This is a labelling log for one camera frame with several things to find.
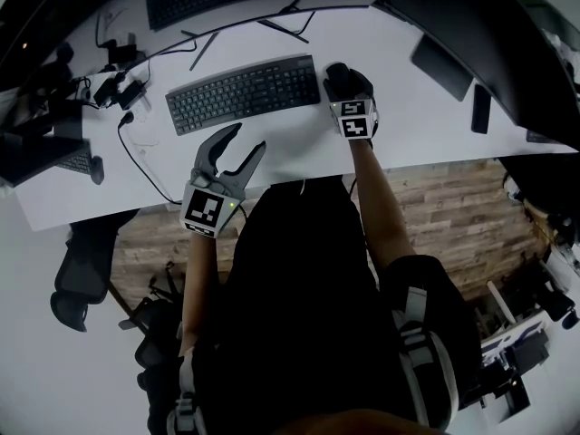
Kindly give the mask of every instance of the power adapter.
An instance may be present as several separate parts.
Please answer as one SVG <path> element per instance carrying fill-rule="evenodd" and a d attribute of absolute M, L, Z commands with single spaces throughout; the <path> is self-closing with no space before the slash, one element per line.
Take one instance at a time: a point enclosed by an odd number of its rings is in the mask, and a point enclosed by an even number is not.
<path fill-rule="evenodd" d="M 101 108 L 106 102 L 111 100 L 115 103 L 119 95 L 119 84 L 125 80 L 125 73 L 118 72 L 114 77 L 110 77 L 99 90 L 93 95 L 94 102 Z"/>
<path fill-rule="evenodd" d="M 137 59 L 137 45 L 109 47 L 109 64 L 132 63 Z"/>
<path fill-rule="evenodd" d="M 115 100 L 121 106 L 121 109 L 126 111 L 145 95 L 145 92 L 146 89 L 143 82 L 133 81 L 122 93 L 115 97 Z"/>

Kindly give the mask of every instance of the charger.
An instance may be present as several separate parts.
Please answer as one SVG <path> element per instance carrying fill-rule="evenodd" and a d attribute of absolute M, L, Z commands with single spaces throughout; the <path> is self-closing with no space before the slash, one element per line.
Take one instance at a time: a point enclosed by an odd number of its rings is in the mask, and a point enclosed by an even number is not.
<path fill-rule="evenodd" d="M 133 81 L 129 86 L 115 97 L 115 101 L 126 111 L 145 95 L 145 84 L 141 81 Z"/>

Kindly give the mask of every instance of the computer mouse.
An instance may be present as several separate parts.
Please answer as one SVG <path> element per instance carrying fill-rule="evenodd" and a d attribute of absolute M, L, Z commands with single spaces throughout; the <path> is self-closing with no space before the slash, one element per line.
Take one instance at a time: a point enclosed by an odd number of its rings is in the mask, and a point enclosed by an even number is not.
<path fill-rule="evenodd" d="M 101 185 L 105 179 L 105 170 L 102 166 L 102 158 L 100 156 L 93 156 L 91 159 L 91 180 Z"/>

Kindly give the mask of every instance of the backpack strap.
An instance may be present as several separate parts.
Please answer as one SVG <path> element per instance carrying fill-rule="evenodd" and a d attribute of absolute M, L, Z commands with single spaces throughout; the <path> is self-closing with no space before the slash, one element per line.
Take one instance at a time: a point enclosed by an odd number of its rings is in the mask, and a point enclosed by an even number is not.
<path fill-rule="evenodd" d="M 181 367 L 179 367 L 179 387 L 181 396 L 176 401 L 177 405 L 167 417 L 168 435 L 177 433 L 197 433 L 208 435 L 206 424 L 201 409 L 197 405 L 196 389 L 193 382 L 192 353 L 188 353 Z"/>
<path fill-rule="evenodd" d="M 459 395 L 451 359 L 441 339 L 425 324 L 427 311 L 427 291 L 414 286 L 409 287 L 405 311 L 393 311 L 393 319 L 401 338 L 401 367 L 407 378 L 417 422 L 430 427 L 425 399 L 415 369 L 431 364 L 434 372 L 440 372 L 447 387 L 450 408 L 444 415 L 442 426 L 445 430 L 459 409 Z"/>

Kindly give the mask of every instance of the black office chair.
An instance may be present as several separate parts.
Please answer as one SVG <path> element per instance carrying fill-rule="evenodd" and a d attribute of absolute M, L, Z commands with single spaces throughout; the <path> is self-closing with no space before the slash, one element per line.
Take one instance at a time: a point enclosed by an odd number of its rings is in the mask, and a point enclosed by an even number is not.
<path fill-rule="evenodd" d="M 137 209 L 71 224 L 68 251 L 54 279 L 54 316 L 64 325 L 86 332 L 88 305 L 102 303 L 111 280 L 117 232 L 135 217 Z"/>

